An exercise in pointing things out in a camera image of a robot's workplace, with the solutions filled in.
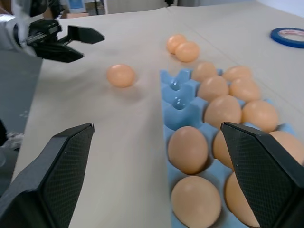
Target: foam egg tray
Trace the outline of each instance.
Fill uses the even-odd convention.
[[[217,70],[218,75],[222,75],[221,69]],[[200,83],[191,79],[191,70],[183,69],[176,76],[171,76],[167,71],[160,71],[161,84],[161,107],[163,117],[164,140],[166,144],[166,158],[168,168],[168,184],[170,195],[173,187],[181,179],[189,176],[175,168],[168,159],[168,143],[173,133],[181,127],[192,126],[197,128],[206,138],[209,147],[209,166],[196,176],[209,180],[218,190],[222,201],[222,211],[219,219],[211,228],[248,228],[240,222],[227,208],[225,204],[224,187],[228,176],[232,170],[224,166],[219,160],[214,159],[212,153],[213,139],[218,133],[218,129],[202,121],[203,114],[208,106],[208,102],[196,96]],[[245,102],[239,100],[241,107]],[[254,127],[251,123],[244,123],[246,126]],[[290,125],[284,123],[277,127],[277,131],[284,131],[295,134]],[[171,212],[172,228],[187,228]]]

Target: brown egg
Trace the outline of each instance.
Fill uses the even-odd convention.
[[[219,191],[208,180],[190,176],[180,180],[171,195],[175,216],[189,228],[207,228],[221,212]]]
[[[289,154],[300,164],[304,165],[304,145],[287,132],[270,132]]]
[[[185,42],[187,42],[187,39],[181,34],[171,36],[167,41],[167,50],[171,54],[175,54],[175,49],[178,47],[178,45]]]
[[[279,124],[279,116],[270,103],[256,100],[243,108],[242,122],[250,122],[264,132],[272,132]]]
[[[233,66],[224,72],[223,77],[232,82],[240,77],[251,77],[251,71],[247,66]]]
[[[198,58],[199,54],[199,46],[192,41],[182,43],[175,49],[176,58],[181,62],[192,62]]]
[[[208,158],[207,140],[196,128],[182,127],[170,138],[168,156],[171,164],[183,173],[199,173]]]
[[[135,72],[126,64],[117,64],[111,66],[106,72],[108,81],[120,88],[133,85],[135,80]]]
[[[199,87],[197,96],[211,102],[215,98],[228,95],[229,88],[227,81],[221,76],[213,76],[206,78]]]
[[[250,77],[241,77],[232,81],[229,95],[235,96],[246,103],[262,98],[260,88]]]
[[[235,173],[232,173],[227,179],[225,188],[226,204],[231,213],[242,223],[247,226],[259,227],[260,225],[237,181]]]
[[[240,123],[242,117],[241,106],[238,100],[229,95],[219,96],[207,107],[204,122],[220,129],[222,122]]]
[[[208,61],[199,62],[191,73],[191,79],[202,82],[204,79],[218,75],[213,63]]]
[[[222,131],[219,131],[213,141],[213,156],[225,166],[233,169],[232,161],[228,152],[225,137]]]

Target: blue tape roll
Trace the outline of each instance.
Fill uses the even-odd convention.
[[[277,28],[271,31],[270,37],[283,45],[290,46],[290,47],[296,47],[296,48],[304,48],[304,41],[297,41],[292,39],[287,39],[283,37],[283,34],[295,34],[304,36],[304,30],[299,28]]]

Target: floor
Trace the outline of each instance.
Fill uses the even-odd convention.
[[[104,8],[102,2],[97,1],[97,5],[98,5],[97,6],[98,15],[105,14],[105,11],[104,11],[105,8]],[[97,15],[95,4],[93,2],[85,4],[85,7],[86,7],[86,11],[89,13],[90,16]]]
[[[178,6],[211,6],[252,0],[178,0]]]
[[[8,132],[23,133],[35,93],[42,60],[0,51],[0,119]],[[18,152],[0,148],[0,196],[9,186]]]

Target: egg on table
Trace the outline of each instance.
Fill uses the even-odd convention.
[[[304,165],[304,145],[294,135],[287,132],[270,132],[278,143],[300,164]]]
[[[222,131],[219,131],[213,141],[213,156],[225,166],[233,169],[231,157]]]
[[[202,82],[204,79],[218,75],[212,62],[200,61],[191,73],[191,79]]]
[[[216,75],[206,78],[200,84],[197,96],[211,102],[219,96],[228,95],[228,93],[227,81],[223,77]]]
[[[251,70],[247,66],[233,66],[224,72],[223,77],[232,82],[240,77],[251,77]]]
[[[175,56],[181,62],[192,62],[198,58],[199,54],[199,46],[192,41],[184,42],[175,49]]]
[[[189,228],[210,227],[219,218],[222,206],[216,187],[197,176],[181,179],[174,186],[171,203],[176,218]]]
[[[222,122],[240,123],[242,110],[238,100],[230,95],[215,98],[208,105],[203,121],[220,130]]]
[[[187,39],[182,34],[176,34],[171,36],[167,41],[167,50],[171,54],[175,54],[175,49],[178,47],[178,45],[185,43]]]
[[[135,72],[126,64],[117,64],[109,67],[106,76],[113,86],[120,88],[133,85],[135,80]]]
[[[226,204],[232,214],[247,226],[259,227],[259,223],[244,196],[235,173],[232,173],[225,187]]]
[[[183,173],[197,174],[208,159],[207,140],[196,128],[182,127],[169,140],[168,157],[170,163]]]
[[[247,103],[243,108],[242,122],[249,122],[264,132],[272,132],[279,124],[276,109],[268,102],[256,100]]]
[[[250,77],[241,77],[233,80],[229,87],[229,95],[235,96],[246,103],[262,98],[259,86]]]

